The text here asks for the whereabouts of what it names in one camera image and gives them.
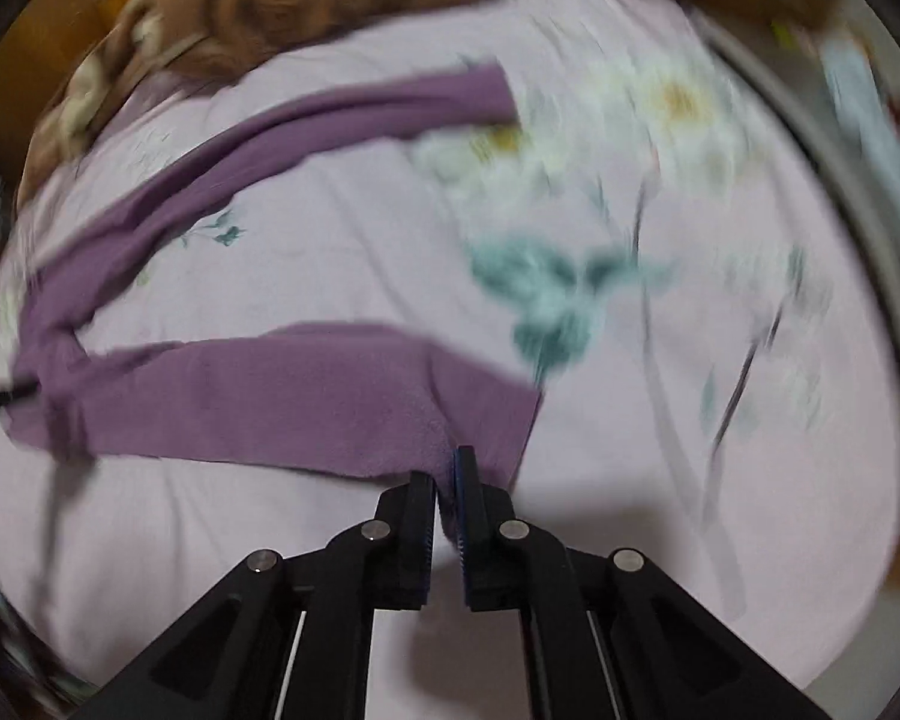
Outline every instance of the brown blanket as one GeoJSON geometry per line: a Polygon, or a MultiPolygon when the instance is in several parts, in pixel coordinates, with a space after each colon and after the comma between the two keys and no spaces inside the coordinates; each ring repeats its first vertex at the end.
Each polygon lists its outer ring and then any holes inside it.
{"type": "Polygon", "coordinates": [[[23,206],[79,157],[144,77],[169,69],[233,81],[282,50],[373,16],[475,0],[130,0],[34,130],[17,191],[23,206]]]}

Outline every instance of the purple towel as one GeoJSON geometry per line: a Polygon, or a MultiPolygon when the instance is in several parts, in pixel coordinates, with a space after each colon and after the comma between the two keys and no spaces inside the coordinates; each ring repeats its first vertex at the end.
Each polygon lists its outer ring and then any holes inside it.
{"type": "Polygon", "coordinates": [[[508,484],[539,392],[420,338],[378,325],[305,324],[260,338],[90,355],[74,333],[165,241],[310,154],[515,117],[503,71],[488,66],[311,95],[194,149],[93,221],[36,274],[14,375],[39,380],[41,394],[11,409],[11,435],[58,453],[237,461],[358,477],[419,469],[444,491],[450,450],[472,443],[487,479],[508,484]]]}

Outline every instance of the screw head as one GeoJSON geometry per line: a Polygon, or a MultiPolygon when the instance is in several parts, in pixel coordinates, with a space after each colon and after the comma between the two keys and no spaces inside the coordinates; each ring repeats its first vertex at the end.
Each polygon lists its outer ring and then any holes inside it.
{"type": "Polygon", "coordinates": [[[643,555],[635,549],[621,549],[613,553],[613,564],[621,571],[634,574],[643,568],[643,555]]]}
{"type": "Polygon", "coordinates": [[[530,536],[530,526],[520,519],[508,519],[500,525],[500,535],[510,541],[520,541],[530,536]]]}
{"type": "Polygon", "coordinates": [[[367,541],[380,541],[389,536],[389,525],[382,519],[371,519],[360,528],[360,533],[367,541]]]}
{"type": "Polygon", "coordinates": [[[272,549],[258,549],[247,558],[247,568],[253,573],[260,574],[271,570],[280,560],[280,556],[272,549]]]}

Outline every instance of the white flower print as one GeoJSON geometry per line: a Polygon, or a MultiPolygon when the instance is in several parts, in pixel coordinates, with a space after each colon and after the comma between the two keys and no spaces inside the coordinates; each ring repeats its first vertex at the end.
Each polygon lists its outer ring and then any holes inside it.
{"type": "Polygon", "coordinates": [[[521,95],[519,124],[436,132],[421,138],[410,159],[442,184],[450,211],[464,227],[505,220],[549,197],[573,155],[557,102],[521,95]]]}
{"type": "Polygon", "coordinates": [[[725,196],[754,157],[749,111],[706,57],[600,62],[581,98],[602,136],[674,189],[725,196]]]}

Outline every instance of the bed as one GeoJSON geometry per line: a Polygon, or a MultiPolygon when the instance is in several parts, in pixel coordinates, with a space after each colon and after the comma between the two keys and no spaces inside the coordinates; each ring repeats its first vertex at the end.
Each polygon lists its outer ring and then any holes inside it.
{"type": "MultiPolygon", "coordinates": [[[[643,550],[808,685],[898,536],[896,339],[806,156],[672,1],[493,0],[383,20],[232,87],[148,79],[16,224],[0,381],[36,266],[162,167],[284,100],[487,62],[521,127],[364,143],[243,191],[157,252],[84,346],[368,320],[538,383],[520,514],[584,550],[643,550]]],[[[101,683],[249,552],[317,549],[388,483],[60,464],[0,418],[0,588],[101,683]]],[[[370,716],[527,716],[515,616],[464,614],[459,584],[438,539],[432,603],[377,618],[370,716]]]]}

